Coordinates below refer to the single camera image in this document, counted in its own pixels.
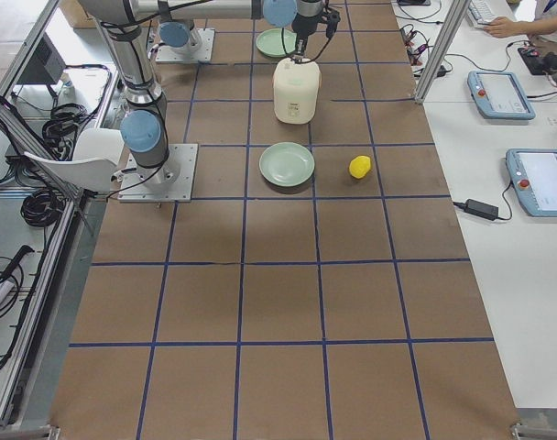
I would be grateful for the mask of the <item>person's hand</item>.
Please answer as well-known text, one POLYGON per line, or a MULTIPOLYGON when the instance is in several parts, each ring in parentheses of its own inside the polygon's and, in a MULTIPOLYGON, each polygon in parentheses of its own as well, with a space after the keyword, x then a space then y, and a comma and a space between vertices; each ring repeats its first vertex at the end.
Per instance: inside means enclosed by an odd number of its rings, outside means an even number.
POLYGON ((518 22, 512 21, 505 16, 495 18, 488 25, 484 26, 483 30, 488 35, 498 39, 513 37, 520 34, 518 22))

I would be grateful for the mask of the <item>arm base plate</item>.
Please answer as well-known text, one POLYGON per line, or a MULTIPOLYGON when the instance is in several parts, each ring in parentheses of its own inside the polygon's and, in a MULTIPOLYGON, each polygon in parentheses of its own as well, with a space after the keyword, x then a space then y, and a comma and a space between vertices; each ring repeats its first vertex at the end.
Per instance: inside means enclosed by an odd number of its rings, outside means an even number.
POLYGON ((213 28, 194 28, 190 31, 188 41, 179 47, 163 44, 156 55, 156 63, 164 64, 198 64, 209 63, 213 54, 213 28))
POLYGON ((131 152, 126 166, 135 170, 124 175, 117 199, 126 203, 189 202, 197 155, 197 144, 169 144, 168 159, 156 171, 138 165, 137 154, 131 152))

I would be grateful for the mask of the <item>green plate near arm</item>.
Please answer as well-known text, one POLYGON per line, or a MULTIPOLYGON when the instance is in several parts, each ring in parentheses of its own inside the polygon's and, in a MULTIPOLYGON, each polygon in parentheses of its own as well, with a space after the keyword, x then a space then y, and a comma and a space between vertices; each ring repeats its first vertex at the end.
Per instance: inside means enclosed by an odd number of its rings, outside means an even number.
POLYGON ((258 166, 268 182, 280 187, 295 187, 312 176, 315 161, 306 147, 294 142, 279 142, 263 151, 258 166))
POLYGON ((272 28, 257 36, 256 47, 270 58, 283 58, 295 50, 296 34, 288 29, 272 28))

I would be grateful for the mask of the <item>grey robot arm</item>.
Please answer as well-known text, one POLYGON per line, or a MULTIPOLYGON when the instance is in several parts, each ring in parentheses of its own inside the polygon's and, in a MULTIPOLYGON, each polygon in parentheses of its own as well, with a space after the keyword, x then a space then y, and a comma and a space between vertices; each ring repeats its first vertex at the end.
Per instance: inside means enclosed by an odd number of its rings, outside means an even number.
POLYGON ((196 19, 265 19, 276 28, 292 28, 297 60, 319 25, 332 38, 340 22, 326 1, 83 1, 81 6, 100 26, 125 85, 129 112, 120 133, 137 170, 124 178, 121 202, 188 202, 198 151, 195 144, 169 142, 167 98, 141 42, 143 22, 158 20, 165 45, 196 51, 202 47, 196 19))
POLYGON ((175 49, 195 51, 202 45, 202 38, 192 19, 160 21, 158 35, 162 43, 175 49))

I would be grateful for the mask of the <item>person's forearm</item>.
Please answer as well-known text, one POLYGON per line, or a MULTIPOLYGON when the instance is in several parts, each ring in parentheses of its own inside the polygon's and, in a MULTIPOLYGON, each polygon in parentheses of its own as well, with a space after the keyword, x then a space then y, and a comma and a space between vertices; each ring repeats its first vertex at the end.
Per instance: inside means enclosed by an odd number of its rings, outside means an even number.
POLYGON ((519 21, 519 30, 523 34, 548 35, 557 31, 557 16, 543 18, 532 22, 519 21))

